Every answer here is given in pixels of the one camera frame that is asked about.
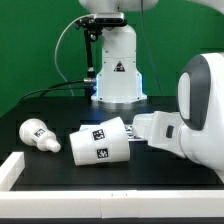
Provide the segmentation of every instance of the small white bottle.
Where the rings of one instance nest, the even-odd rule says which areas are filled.
[[[29,119],[25,121],[19,130],[21,140],[30,146],[36,146],[41,151],[58,152],[61,149],[53,132],[47,129],[43,121]]]

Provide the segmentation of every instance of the black tabletop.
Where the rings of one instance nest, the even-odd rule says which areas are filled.
[[[177,111],[175,97],[149,97],[148,104],[132,110],[93,107],[84,97],[39,97],[18,104],[0,119],[0,165],[13,151],[25,154],[25,169],[12,191],[24,190],[220,190],[224,186],[215,172],[151,148],[147,142],[130,142],[129,162],[75,166],[69,134],[82,124],[99,124],[120,116],[131,124],[136,114]],[[22,143],[21,124],[30,118],[44,121],[62,149],[41,152]],[[75,220],[75,223],[212,223],[214,219]],[[42,220],[41,223],[74,223],[74,220]]]

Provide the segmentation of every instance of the black cable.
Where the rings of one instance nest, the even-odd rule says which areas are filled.
[[[157,71],[153,56],[152,56],[151,47],[150,47],[150,44],[149,44],[149,41],[148,41],[147,35],[146,35],[143,0],[141,0],[141,16],[142,16],[142,32],[143,32],[144,41],[146,43],[149,60],[152,65],[152,69],[153,69],[153,73],[154,73],[154,76],[155,76],[155,79],[157,82],[159,93],[160,93],[160,96],[162,96],[163,94],[162,94],[162,89],[161,89],[160,82],[159,82],[159,74],[158,74],[158,71]]]
[[[30,93],[26,94],[25,96],[23,96],[23,97],[19,100],[19,103],[22,103],[24,99],[26,99],[28,96],[33,95],[33,94],[35,94],[35,93],[40,93],[40,92],[44,92],[44,91],[50,92],[50,91],[62,91],[62,90],[71,90],[71,89],[84,89],[84,87],[62,88],[62,89],[54,88],[54,89],[41,89],[41,90],[36,90],[36,91],[30,92]]]
[[[77,81],[68,81],[68,82],[62,82],[62,83],[55,84],[55,85],[50,86],[49,88],[47,88],[45,91],[43,91],[40,94],[40,97],[45,96],[49,91],[51,91],[49,89],[54,89],[54,88],[57,88],[57,87],[67,86],[67,85],[72,85],[72,84],[80,84],[80,83],[84,83],[84,81],[83,80],[77,80]]]

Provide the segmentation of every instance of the white paper cup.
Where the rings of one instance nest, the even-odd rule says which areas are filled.
[[[70,134],[70,141],[76,165],[130,159],[128,136],[120,117]]]

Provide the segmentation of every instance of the green wall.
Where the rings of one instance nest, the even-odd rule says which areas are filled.
[[[84,14],[78,0],[0,0],[0,115],[26,93],[62,82],[54,67],[54,48],[64,28]],[[144,92],[159,95],[141,15],[127,13],[127,19],[138,34],[137,64]],[[224,51],[224,16],[204,6],[160,0],[156,8],[145,12],[145,23],[163,95],[176,94],[180,71],[194,55]],[[71,29],[59,52],[61,70],[69,80],[86,75],[84,47],[82,31]],[[99,71],[100,41],[94,44],[93,55]]]

